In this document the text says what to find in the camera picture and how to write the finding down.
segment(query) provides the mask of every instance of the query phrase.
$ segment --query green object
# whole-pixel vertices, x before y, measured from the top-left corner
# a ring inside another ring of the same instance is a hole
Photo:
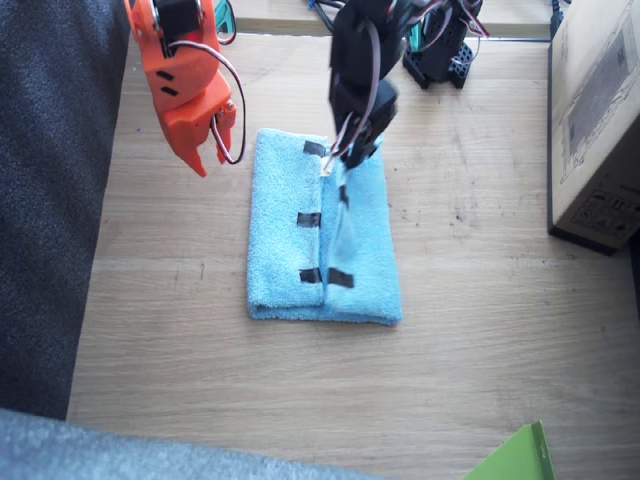
[[[422,22],[418,22],[409,32],[409,47],[411,53],[415,53],[422,48],[424,37],[422,36]]]
[[[465,480],[556,480],[542,423],[522,427]]]
[[[233,10],[227,0],[220,0],[216,5],[216,31],[220,33],[233,33],[236,23],[233,18]]]

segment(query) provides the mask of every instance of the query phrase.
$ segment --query wooden surface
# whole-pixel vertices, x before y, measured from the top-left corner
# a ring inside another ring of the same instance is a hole
[[[235,0],[233,5],[241,32],[328,35],[308,0]],[[485,0],[480,20],[493,36],[549,38],[551,13],[549,0]]]
[[[486,44],[463,91],[392,73],[398,328],[248,318],[253,142],[333,134],[328,49],[225,50],[250,154],[221,167],[210,141],[204,180],[165,144],[130,49],[69,420],[407,479],[461,478],[542,420],[558,478],[636,478],[629,258],[547,236],[545,45]]]

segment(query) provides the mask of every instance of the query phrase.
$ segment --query towel fold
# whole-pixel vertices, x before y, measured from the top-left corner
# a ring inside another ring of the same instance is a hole
[[[326,138],[258,133],[249,238],[252,318],[402,319],[380,150],[322,177]]]

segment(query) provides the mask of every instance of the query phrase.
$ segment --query black tape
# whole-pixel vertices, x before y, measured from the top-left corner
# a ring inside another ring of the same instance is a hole
[[[341,272],[335,268],[329,269],[329,283],[331,285],[338,285],[345,288],[353,288],[353,275]]]
[[[349,208],[349,197],[347,196],[347,187],[345,185],[340,187],[340,201]]]
[[[302,283],[322,283],[322,276],[319,268],[300,270],[300,281]]]
[[[319,143],[313,143],[313,142],[304,142],[304,153],[307,153],[309,155],[317,155],[319,157],[326,157],[326,149],[324,148],[324,145],[320,145]]]
[[[320,227],[322,222],[321,213],[298,213],[298,226],[304,228]]]

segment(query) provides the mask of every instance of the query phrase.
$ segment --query gray carpet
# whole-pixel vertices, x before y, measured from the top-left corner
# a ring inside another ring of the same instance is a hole
[[[128,36],[122,0],[2,2],[2,407],[66,417]]]
[[[335,468],[120,437],[3,410],[0,410],[0,472],[4,480],[373,480]]]

